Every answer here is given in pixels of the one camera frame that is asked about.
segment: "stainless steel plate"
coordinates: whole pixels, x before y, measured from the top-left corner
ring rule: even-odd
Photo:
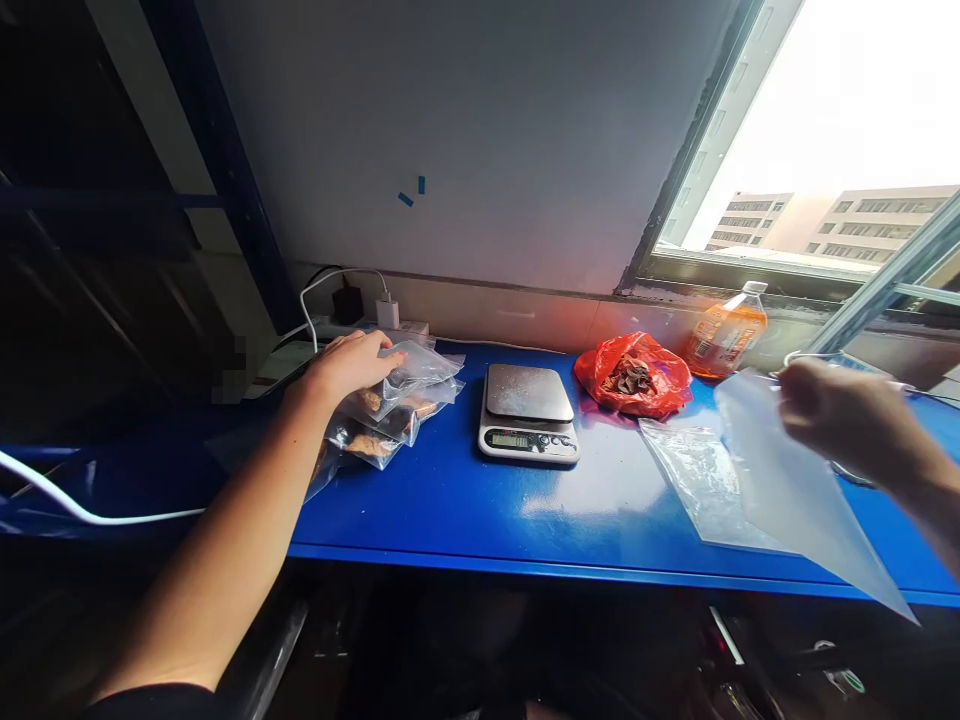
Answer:
[[[573,422],[573,408],[556,370],[520,365],[487,368],[487,412],[546,422]]]

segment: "plastic bottle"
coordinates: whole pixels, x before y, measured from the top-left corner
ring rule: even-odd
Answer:
[[[739,295],[700,316],[683,352],[690,372],[720,380],[737,369],[743,354],[767,329],[767,314],[760,304],[760,293],[766,289],[766,283],[751,280]]]

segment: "person's right hand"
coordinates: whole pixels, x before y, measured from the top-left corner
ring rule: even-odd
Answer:
[[[950,467],[883,377],[812,358],[798,358],[777,377],[787,434],[851,472],[896,489]]]
[[[393,343],[382,330],[370,334],[355,330],[346,337],[338,337],[314,358],[291,390],[297,388],[307,395],[339,404],[350,393],[376,385],[404,363],[406,353],[378,356],[380,348],[391,347]]]

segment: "blue table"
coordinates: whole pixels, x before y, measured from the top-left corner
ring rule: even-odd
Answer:
[[[421,428],[384,472],[347,471],[300,514],[289,554],[301,558],[683,585],[824,597],[859,591],[802,557],[703,544],[662,478],[633,421],[602,408],[579,387],[574,358],[481,345],[465,352],[457,403]],[[518,466],[477,449],[483,376],[489,363],[557,370],[574,401],[582,459],[572,469]],[[713,390],[694,383],[694,400],[669,422],[719,427]],[[922,422],[957,459],[957,411],[918,399]],[[164,512],[207,502],[225,479],[202,440],[249,421],[249,408],[214,408],[160,423],[142,437],[101,451],[94,492],[81,503],[101,514]],[[960,607],[960,588],[912,522],[883,494],[844,492],[909,602]],[[155,525],[94,529],[39,506],[0,507],[0,530],[115,540],[164,532]]]

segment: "red plastic bag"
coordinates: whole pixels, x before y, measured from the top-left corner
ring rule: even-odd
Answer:
[[[626,395],[604,390],[624,355],[643,360],[650,372],[649,392]],[[630,333],[604,340],[577,358],[573,372],[587,392],[601,405],[631,415],[662,420],[693,399],[693,377],[687,364],[644,332]]]

